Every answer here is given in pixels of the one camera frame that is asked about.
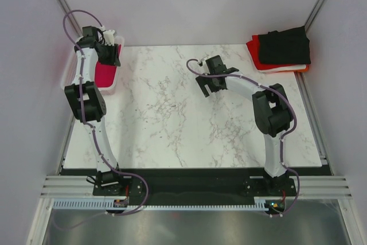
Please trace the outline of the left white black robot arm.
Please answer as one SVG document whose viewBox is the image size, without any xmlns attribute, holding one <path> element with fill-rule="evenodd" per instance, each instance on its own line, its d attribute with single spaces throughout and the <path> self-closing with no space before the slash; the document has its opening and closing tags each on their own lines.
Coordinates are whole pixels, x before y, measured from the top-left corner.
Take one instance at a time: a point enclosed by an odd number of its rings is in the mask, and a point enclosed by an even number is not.
<svg viewBox="0 0 367 245">
<path fill-rule="evenodd" d="M 72 114 L 84 125 L 94 146 L 96 175 L 87 176 L 87 182 L 94 186 L 95 196 L 121 196 L 126 188 L 125 180 L 117 173 L 119 164 L 108 140 L 107 105 L 100 92 L 101 88 L 115 84 L 121 47 L 115 42 L 113 30 L 84 27 L 82 37 L 74 46 L 76 74 L 64 88 Z"/>
</svg>

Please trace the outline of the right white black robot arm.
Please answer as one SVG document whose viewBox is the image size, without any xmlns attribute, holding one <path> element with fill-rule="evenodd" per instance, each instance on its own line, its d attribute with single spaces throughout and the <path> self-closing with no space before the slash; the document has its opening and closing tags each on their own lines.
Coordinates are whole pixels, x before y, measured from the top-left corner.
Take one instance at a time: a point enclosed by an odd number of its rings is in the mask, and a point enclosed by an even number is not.
<svg viewBox="0 0 367 245">
<path fill-rule="evenodd" d="M 220 56 L 200 61 L 208 73 L 196 76 L 204 96 L 228 90 L 250 100 L 258 130 L 263 134 L 265 164 L 262 178 L 245 180 L 245 192 L 250 196 L 295 196 L 296 185 L 290 178 L 290 168 L 284 161 L 284 139 L 297 126 L 297 118 L 283 86 L 262 85 L 244 76 L 237 68 L 227 66 Z"/>
</svg>

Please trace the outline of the crimson red t shirt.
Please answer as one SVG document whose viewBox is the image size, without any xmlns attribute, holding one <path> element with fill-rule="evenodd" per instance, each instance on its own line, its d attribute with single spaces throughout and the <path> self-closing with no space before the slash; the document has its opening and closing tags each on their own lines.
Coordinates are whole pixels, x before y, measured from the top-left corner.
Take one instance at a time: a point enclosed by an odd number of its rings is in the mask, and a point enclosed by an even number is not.
<svg viewBox="0 0 367 245">
<path fill-rule="evenodd" d="M 122 45 L 119 45 L 119 56 L 122 49 Z M 99 62 L 96 64 L 95 68 L 95 83 L 98 89 L 110 89 L 114 86 L 115 79 L 117 76 L 119 67 L 103 65 Z"/>
</svg>

